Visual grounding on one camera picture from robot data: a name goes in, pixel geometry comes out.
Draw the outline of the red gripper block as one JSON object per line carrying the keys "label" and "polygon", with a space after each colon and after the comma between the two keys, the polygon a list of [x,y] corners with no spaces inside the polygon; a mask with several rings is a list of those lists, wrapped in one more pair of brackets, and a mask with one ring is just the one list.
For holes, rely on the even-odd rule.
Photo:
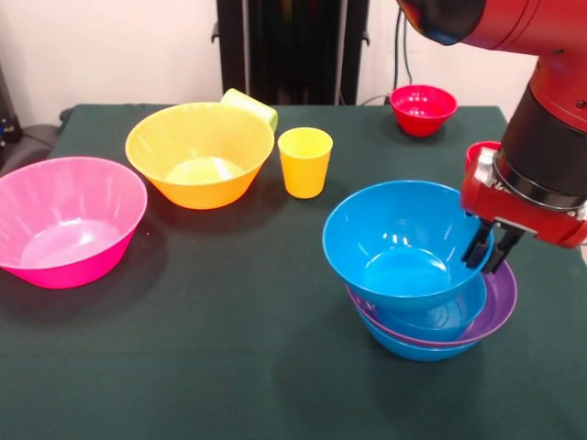
{"label": "red gripper block", "polygon": [[509,226],[502,227],[504,234],[493,246],[484,266],[485,274],[495,273],[505,262],[521,239],[520,229],[539,241],[562,248],[575,248],[586,241],[585,207],[572,215],[530,203],[510,192],[497,179],[493,169],[495,155],[490,148],[480,149],[466,169],[460,190],[462,208],[483,219],[461,258],[467,268],[476,269],[482,264],[490,247],[493,221]]}

